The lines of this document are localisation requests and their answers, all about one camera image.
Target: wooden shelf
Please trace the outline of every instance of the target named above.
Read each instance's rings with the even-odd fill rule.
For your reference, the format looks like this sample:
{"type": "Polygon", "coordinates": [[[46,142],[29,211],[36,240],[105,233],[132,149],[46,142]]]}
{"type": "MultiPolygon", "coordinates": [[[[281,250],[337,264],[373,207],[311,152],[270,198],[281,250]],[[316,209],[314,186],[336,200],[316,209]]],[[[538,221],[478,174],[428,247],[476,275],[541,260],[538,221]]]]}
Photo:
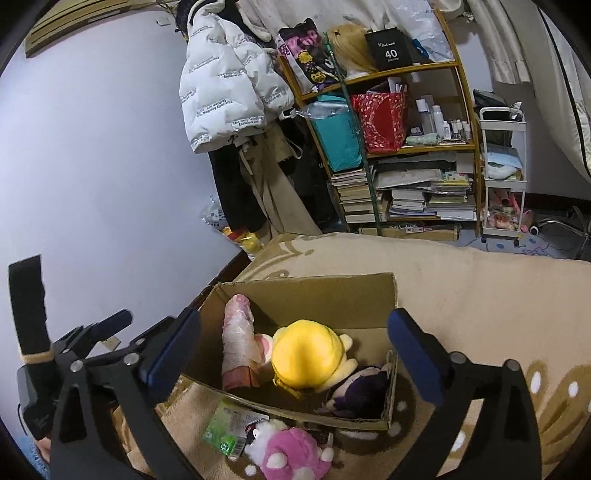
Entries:
{"type": "MultiPolygon", "coordinates": [[[[399,75],[404,75],[405,73],[414,73],[414,72],[425,72],[427,70],[444,70],[444,69],[454,69],[459,65],[456,61],[440,61],[438,63],[425,63],[422,65],[411,65],[410,67],[403,67],[401,69],[394,69],[394,70],[384,70],[383,72],[377,73],[370,73],[369,75],[363,75],[361,77],[355,77],[350,80],[346,80],[345,84],[355,85],[356,83],[361,82],[368,82],[370,80],[379,80],[386,77],[397,77],[399,75]]],[[[305,95],[301,96],[302,100],[312,100],[316,98],[318,95],[322,95],[327,92],[334,92],[335,90],[340,89],[340,84],[336,83],[334,85],[330,85],[327,88],[323,89],[322,92],[310,92],[306,93],[305,95]]]]}
{"type": "Polygon", "coordinates": [[[416,153],[429,152],[473,151],[474,149],[475,146],[471,143],[450,145],[421,145],[416,147],[402,147],[397,152],[368,153],[368,158],[396,157],[398,155],[414,155],[416,153]]]}
{"type": "Polygon", "coordinates": [[[392,223],[397,222],[434,222],[437,220],[441,220],[442,222],[477,222],[477,220],[442,220],[441,217],[396,217],[396,218],[389,218],[385,222],[380,222],[382,225],[390,225],[392,223]]]}

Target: wall shelf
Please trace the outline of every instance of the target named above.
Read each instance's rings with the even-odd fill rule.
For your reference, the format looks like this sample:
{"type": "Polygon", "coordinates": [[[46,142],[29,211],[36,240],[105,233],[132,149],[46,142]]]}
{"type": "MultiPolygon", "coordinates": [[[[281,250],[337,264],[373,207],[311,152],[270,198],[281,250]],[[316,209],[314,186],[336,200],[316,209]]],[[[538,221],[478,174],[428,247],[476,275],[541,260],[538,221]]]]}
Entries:
{"type": "Polygon", "coordinates": [[[416,147],[402,147],[397,152],[368,153],[368,158],[395,157],[397,155],[414,155],[417,153],[446,152],[446,151],[473,151],[474,144],[449,144],[449,145],[421,145],[416,147]]]}
{"type": "MultiPolygon", "coordinates": [[[[349,95],[349,91],[348,91],[348,87],[353,86],[353,85],[362,85],[364,83],[368,84],[368,87],[371,87],[371,83],[373,82],[374,84],[380,83],[382,80],[386,79],[387,77],[398,77],[398,76],[403,76],[405,74],[411,74],[411,73],[415,73],[415,72],[428,72],[428,71],[435,71],[435,70],[447,70],[452,74],[453,77],[453,81],[456,87],[456,95],[455,96],[446,96],[446,97],[439,97],[437,99],[434,98],[434,101],[437,102],[437,104],[449,104],[449,103],[455,103],[458,104],[458,106],[460,107],[461,113],[462,113],[462,119],[465,121],[470,122],[471,126],[472,126],[472,135],[473,135],[473,139],[472,142],[469,143],[461,143],[461,144],[443,144],[443,145],[421,145],[421,146],[412,146],[412,147],[402,147],[400,150],[398,150],[397,152],[390,152],[390,153],[368,153],[365,150],[365,145],[364,145],[364,141],[362,138],[362,132],[361,132],[361,126],[359,125],[359,120],[358,118],[353,115],[353,123],[356,125],[355,126],[355,130],[357,130],[356,134],[358,136],[358,141],[360,143],[360,145],[362,146],[362,150],[361,150],[361,154],[362,154],[362,168],[365,170],[365,174],[367,176],[367,184],[369,186],[369,196],[371,198],[371,204],[372,204],[372,210],[373,210],[373,214],[375,217],[375,223],[347,223],[346,222],[346,212],[343,209],[343,206],[341,203],[338,203],[338,205],[336,206],[337,212],[341,218],[341,220],[345,223],[348,231],[351,231],[352,225],[355,225],[355,228],[357,226],[375,226],[377,234],[381,235],[381,229],[382,229],[382,225],[386,226],[386,225],[391,225],[393,223],[397,223],[397,222],[428,222],[428,221],[442,221],[442,222],[446,222],[447,220],[441,220],[440,217],[438,216],[433,216],[433,217],[425,217],[425,216],[419,216],[419,217],[402,217],[402,218],[392,218],[392,219],[388,219],[387,221],[380,221],[380,211],[378,209],[378,202],[376,199],[376,190],[374,188],[372,179],[370,178],[370,174],[369,174],[369,166],[370,166],[370,160],[375,160],[378,158],[385,158],[385,157],[396,157],[396,156],[404,156],[404,155],[414,155],[414,154],[422,154],[422,153],[431,153],[431,152],[455,152],[455,151],[465,151],[465,152],[471,152],[474,155],[474,196],[475,196],[475,200],[476,200],[476,231],[477,234],[480,234],[480,229],[482,227],[482,222],[480,221],[480,214],[483,211],[482,208],[482,193],[483,193],[483,187],[484,187],[484,182],[482,179],[482,169],[480,166],[480,142],[478,139],[478,122],[476,119],[476,115],[474,113],[474,105],[473,105],[473,101],[472,101],[472,94],[470,92],[470,87],[468,85],[468,81],[466,78],[466,73],[464,72],[464,68],[462,66],[462,62],[460,60],[460,55],[458,53],[457,50],[457,46],[456,43],[454,42],[452,33],[449,29],[449,26],[447,25],[446,20],[443,17],[443,14],[435,9],[435,15],[437,17],[437,19],[439,20],[439,23],[443,29],[443,33],[445,34],[449,45],[450,45],[450,49],[452,51],[452,55],[453,55],[453,61],[444,61],[444,62],[438,62],[438,63],[426,63],[426,64],[417,64],[417,65],[411,65],[408,67],[402,67],[399,69],[392,69],[392,70],[386,70],[383,72],[376,72],[376,73],[371,73],[371,74],[367,74],[367,75],[363,75],[363,76],[359,76],[356,78],[352,78],[352,79],[345,79],[343,78],[342,72],[340,70],[337,70],[337,75],[339,77],[340,82],[336,83],[334,85],[330,85],[327,88],[323,89],[321,93],[317,93],[317,92],[310,92],[310,93],[302,93],[300,88],[299,88],[299,84],[298,81],[296,80],[296,77],[294,75],[294,73],[291,71],[291,68],[289,67],[287,61],[280,57],[279,58],[279,62],[281,64],[282,70],[285,74],[285,77],[287,78],[287,81],[291,87],[291,89],[294,92],[294,96],[295,96],[295,102],[296,105],[300,108],[303,109],[306,107],[306,105],[308,105],[311,101],[314,101],[319,95],[322,95],[324,93],[328,93],[328,92],[335,92],[335,91],[341,91],[342,94],[344,95],[349,108],[352,109],[352,105],[350,102],[350,95],[349,95]]],[[[361,91],[363,88],[357,88],[356,91],[361,91]]],[[[320,158],[322,160],[322,164],[324,166],[324,169],[327,173],[328,178],[331,178],[331,176],[333,175],[333,172],[329,166],[329,162],[328,159],[326,157],[326,153],[324,152],[324,149],[322,147],[322,144],[318,138],[318,135],[315,131],[315,129],[312,126],[312,123],[309,120],[306,120],[308,123],[308,126],[310,128],[310,132],[312,135],[312,138],[314,139],[314,142],[316,143],[316,147],[318,149],[318,152],[320,154],[320,158]]],[[[338,189],[335,188],[335,186],[330,186],[330,188],[333,190],[333,195],[335,197],[335,199],[337,199],[337,201],[340,199],[339,196],[339,192],[338,189]]],[[[460,222],[460,221],[472,221],[473,220],[449,220],[450,222],[460,222]]]]}
{"type": "MultiPolygon", "coordinates": [[[[379,80],[384,79],[387,77],[397,77],[399,75],[404,75],[406,73],[415,73],[415,72],[426,72],[428,70],[445,70],[445,69],[453,69],[458,66],[458,62],[456,61],[441,61],[438,63],[424,63],[421,65],[411,65],[410,67],[402,67],[400,69],[392,69],[392,70],[384,70],[383,72],[377,73],[370,73],[368,75],[363,75],[361,77],[355,77],[350,80],[345,80],[345,85],[355,85],[356,83],[362,82],[369,82],[370,80],[379,80]]],[[[323,89],[322,92],[310,92],[302,95],[302,100],[312,100],[318,95],[322,95],[327,92],[334,92],[335,90],[340,89],[340,83],[335,83],[334,85],[330,85],[327,88],[323,89]]]]}

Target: white fabric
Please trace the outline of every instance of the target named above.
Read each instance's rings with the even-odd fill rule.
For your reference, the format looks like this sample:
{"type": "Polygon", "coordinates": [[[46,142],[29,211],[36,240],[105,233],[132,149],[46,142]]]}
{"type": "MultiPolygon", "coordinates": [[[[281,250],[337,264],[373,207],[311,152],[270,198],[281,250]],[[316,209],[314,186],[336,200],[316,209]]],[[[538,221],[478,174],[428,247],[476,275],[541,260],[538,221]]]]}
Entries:
{"type": "Polygon", "coordinates": [[[591,183],[591,79],[558,28],[531,0],[501,0],[523,47],[540,112],[554,142],[591,183]],[[554,42],[560,53],[556,53],[554,42]],[[566,70],[564,78],[562,65],[566,70]],[[574,97],[573,110],[569,90],[574,97]],[[581,137],[584,155],[581,150],[581,137]]]}
{"type": "Polygon", "coordinates": [[[294,102],[269,55],[238,26],[215,14],[224,0],[199,8],[202,3],[195,3],[189,13],[187,62],[179,88],[185,130],[195,153],[244,143],[294,102]]]}
{"type": "Polygon", "coordinates": [[[452,20],[464,13],[464,0],[436,0],[435,6],[447,20],[452,20]]]}
{"type": "Polygon", "coordinates": [[[432,60],[452,59],[427,0],[240,0],[239,4],[254,24],[262,23],[274,38],[281,28],[295,27],[308,17],[320,33],[348,22],[372,30],[398,27],[433,53],[432,60]]]}
{"type": "Polygon", "coordinates": [[[510,84],[529,82],[530,75],[519,40],[501,2],[499,0],[467,0],[467,2],[482,30],[493,80],[510,84]]]}

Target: white puffer jacket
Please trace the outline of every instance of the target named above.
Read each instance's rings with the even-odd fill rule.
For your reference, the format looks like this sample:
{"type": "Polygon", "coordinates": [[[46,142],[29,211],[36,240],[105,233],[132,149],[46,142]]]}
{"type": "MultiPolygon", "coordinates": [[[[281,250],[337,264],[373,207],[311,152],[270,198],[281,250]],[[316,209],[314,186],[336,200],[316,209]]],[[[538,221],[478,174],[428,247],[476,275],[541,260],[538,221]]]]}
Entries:
{"type": "Polygon", "coordinates": [[[243,143],[294,102],[269,55],[238,26],[216,15],[224,0],[199,8],[204,1],[197,1],[189,13],[187,63],[179,89],[195,153],[243,143]]]}

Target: cable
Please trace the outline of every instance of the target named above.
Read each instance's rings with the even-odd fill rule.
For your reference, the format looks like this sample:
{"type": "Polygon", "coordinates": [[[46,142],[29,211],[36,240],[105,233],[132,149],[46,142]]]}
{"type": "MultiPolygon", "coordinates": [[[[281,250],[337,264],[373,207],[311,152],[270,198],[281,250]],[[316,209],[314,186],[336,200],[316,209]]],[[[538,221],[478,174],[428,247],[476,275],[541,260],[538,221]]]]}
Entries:
{"type": "Polygon", "coordinates": [[[21,424],[22,431],[24,432],[24,434],[26,436],[29,436],[29,434],[25,430],[25,426],[22,423],[22,418],[21,418],[21,403],[20,402],[17,405],[17,417],[18,417],[18,422],[21,424]]]}

